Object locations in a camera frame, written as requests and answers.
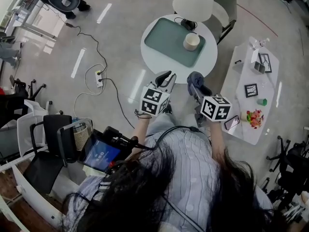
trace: gray floor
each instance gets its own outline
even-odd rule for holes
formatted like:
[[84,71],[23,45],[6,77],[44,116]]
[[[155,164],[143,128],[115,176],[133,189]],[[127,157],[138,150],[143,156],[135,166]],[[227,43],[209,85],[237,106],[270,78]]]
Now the gray floor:
[[[139,106],[141,88],[153,77],[140,53],[140,38],[145,28],[156,18],[173,13],[172,0],[86,0],[92,10],[88,13],[76,12],[77,18],[71,23],[82,28],[84,33],[91,33],[100,42],[100,51],[108,62],[107,77],[113,79],[119,91],[119,99],[128,119],[137,123],[134,116]],[[112,6],[103,21],[97,24],[97,18],[108,3]],[[309,72],[306,64],[309,59],[309,40],[304,24],[305,14],[296,2],[289,8],[279,0],[238,0],[238,4],[249,10],[267,24],[278,36],[250,13],[237,7],[238,20],[234,29],[218,46],[216,66],[205,78],[206,85],[214,93],[220,92],[225,79],[230,58],[235,46],[253,36],[257,39],[269,38],[267,47],[280,61],[277,82],[282,82],[279,105],[276,107],[275,94],[270,115],[257,145],[253,146],[233,136],[224,135],[230,155],[236,160],[247,161],[254,169],[261,184],[269,175],[270,162],[267,155],[278,152],[277,135],[290,139],[292,143],[305,140],[307,132],[303,127],[309,124]],[[34,24],[49,32],[61,28],[63,23],[51,11],[41,10]],[[87,92],[84,85],[84,73],[92,65],[102,63],[96,52],[96,43],[86,36],[76,36],[78,29],[64,26],[53,46],[46,40],[34,37],[31,33],[20,31],[19,39],[27,41],[16,77],[29,82],[33,78],[37,85],[46,83],[38,101],[44,105],[52,100],[51,113],[63,110],[73,115],[73,103],[81,92]],[[82,48],[86,48],[75,78],[71,78],[74,64]],[[97,92],[94,82],[94,67],[87,75],[87,83]],[[141,70],[145,76],[136,95],[132,93]],[[6,65],[1,78],[1,85],[9,85],[8,77],[12,68]],[[174,114],[179,120],[193,112],[195,102],[187,93],[186,85],[176,85],[171,96]],[[79,117],[91,117],[100,131],[107,126],[120,130],[130,136],[132,128],[121,114],[117,102],[116,90],[107,82],[100,96],[82,95],[76,104]]]

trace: tablet screen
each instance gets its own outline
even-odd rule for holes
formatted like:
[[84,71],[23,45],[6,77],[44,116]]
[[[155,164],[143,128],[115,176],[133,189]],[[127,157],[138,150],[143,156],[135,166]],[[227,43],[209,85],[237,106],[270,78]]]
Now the tablet screen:
[[96,140],[84,163],[104,171],[119,153],[119,149],[109,146],[100,140]]

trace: white cup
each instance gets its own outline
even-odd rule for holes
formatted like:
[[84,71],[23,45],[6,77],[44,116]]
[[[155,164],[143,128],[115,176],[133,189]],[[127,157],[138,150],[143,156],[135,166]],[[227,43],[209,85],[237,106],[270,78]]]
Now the white cup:
[[188,51],[194,51],[200,42],[199,36],[196,33],[188,33],[184,39],[183,46]]

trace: white cable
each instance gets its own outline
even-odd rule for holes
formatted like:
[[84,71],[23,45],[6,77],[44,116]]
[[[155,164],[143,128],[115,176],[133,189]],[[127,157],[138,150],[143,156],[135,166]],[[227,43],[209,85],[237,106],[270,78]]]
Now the white cable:
[[[90,70],[90,69],[92,69],[93,67],[95,67],[95,66],[97,66],[97,65],[101,65],[102,67],[103,67],[103,73],[105,74],[105,76],[104,76],[104,83],[103,83],[103,86],[101,87],[101,91],[99,92],[99,93],[94,93],[94,92],[92,92],[90,89],[89,89],[89,87],[88,87],[88,85],[87,85],[87,83],[86,83],[86,75],[87,75],[87,72]],[[106,86],[106,67],[103,65],[103,64],[101,64],[101,63],[98,63],[98,64],[95,64],[95,65],[93,65],[93,66],[91,66],[88,70],[86,70],[86,72],[85,72],[85,76],[84,76],[84,82],[85,82],[85,85],[86,85],[86,87],[87,87],[87,89],[88,89],[88,91],[90,92],[90,93],[80,93],[76,98],[75,98],[75,101],[74,101],[74,106],[73,106],[73,113],[74,113],[74,116],[75,117],[77,117],[77,115],[76,115],[76,113],[75,113],[75,104],[76,104],[76,101],[77,101],[77,98],[78,97],[80,97],[81,95],[83,95],[83,94],[85,94],[85,95],[92,95],[92,96],[98,96],[98,95],[100,95],[100,94],[102,94],[102,92],[104,91],[104,89],[105,89],[105,86]]]

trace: tablet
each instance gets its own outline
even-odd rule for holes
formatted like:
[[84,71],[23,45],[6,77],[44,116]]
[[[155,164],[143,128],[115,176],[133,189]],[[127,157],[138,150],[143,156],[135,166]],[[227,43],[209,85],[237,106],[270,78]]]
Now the tablet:
[[111,139],[104,138],[103,133],[94,130],[81,151],[79,162],[106,173],[117,160],[124,160],[131,152],[119,147]]

